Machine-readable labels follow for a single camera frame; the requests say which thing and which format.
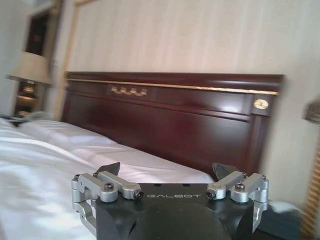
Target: hotel room wall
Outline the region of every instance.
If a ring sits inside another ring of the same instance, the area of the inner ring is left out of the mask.
[[[66,1],[47,104],[57,116],[73,11]],[[319,133],[302,119],[320,92],[319,12],[318,0],[96,0],[80,7],[68,70],[285,74],[261,173],[271,199],[301,207]]]

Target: table lamp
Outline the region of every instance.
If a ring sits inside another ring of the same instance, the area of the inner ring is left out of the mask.
[[[320,97],[306,107],[304,119],[320,124]],[[302,218],[301,231],[305,237],[314,237],[320,200],[320,139],[316,149],[313,173],[307,192],[305,214]]]
[[[22,90],[17,94],[16,115],[24,117],[32,112],[38,102],[35,95],[37,84],[50,85],[48,74],[49,64],[45,57],[30,52],[23,52],[18,67],[6,77],[11,80],[23,82]]]

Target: gold decorative ornament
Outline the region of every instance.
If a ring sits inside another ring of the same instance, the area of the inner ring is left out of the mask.
[[[118,90],[118,88],[116,86],[113,86],[111,88],[111,91],[114,92],[115,94],[119,94],[119,95],[128,95],[128,96],[137,96],[137,97],[142,97],[142,96],[146,96],[148,90],[143,88],[141,90],[141,92],[137,92],[137,89],[132,87],[130,91],[128,91],[125,87],[121,87],[120,90]]]
[[[264,99],[257,99],[253,103],[254,107],[257,109],[267,109],[269,107],[269,103]]]
[[[161,88],[175,88],[175,89],[193,89],[204,91],[216,91],[227,93],[241,93],[241,94],[264,94],[264,95],[278,95],[277,91],[262,91],[252,89],[238,89],[238,88],[223,88],[223,87],[210,87],[210,86],[188,86],[188,85],[174,85],[174,84],[159,84],[159,83],[144,83],[144,82],[130,82],[130,81],[102,81],[102,80],[87,80],[87,79],[68,79],[73,82],[86,82],[86,83],[101,83],[101,84],[123,84],[123,85],[136,85],[148,87],[161,87]]]

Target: bed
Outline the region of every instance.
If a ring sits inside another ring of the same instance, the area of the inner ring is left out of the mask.
[[[67,78],[62,122],[43,122],[43,131],[39,122],[0,126],[1,239],[93,239],[72,210],[70,180],[100,165],[119,161],[119,175],[140,183],[210,183],[213,162],[257,171],[282,82],[200,73]]]
[[[63,122],[212,175],[213,162],[258,171],[283,76],[68,72],[66,78]]]

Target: white bedsheet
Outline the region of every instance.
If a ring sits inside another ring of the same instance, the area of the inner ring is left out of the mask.
[[[110,138],[96,132],[61,121],[30,121],[20,124],[18,129],[21,133],[36,140],[55,145],[67,151],[86,146],[106,146],[115,143]]]
[[[71,196],[72,177],[95,170],[48,143],[0,137],[0,239],[95,239],[72,209]]]
[[[71,151],[97,168],[121,163],[118,176],[135,183],[213,183],[206,173],[117,143]]]

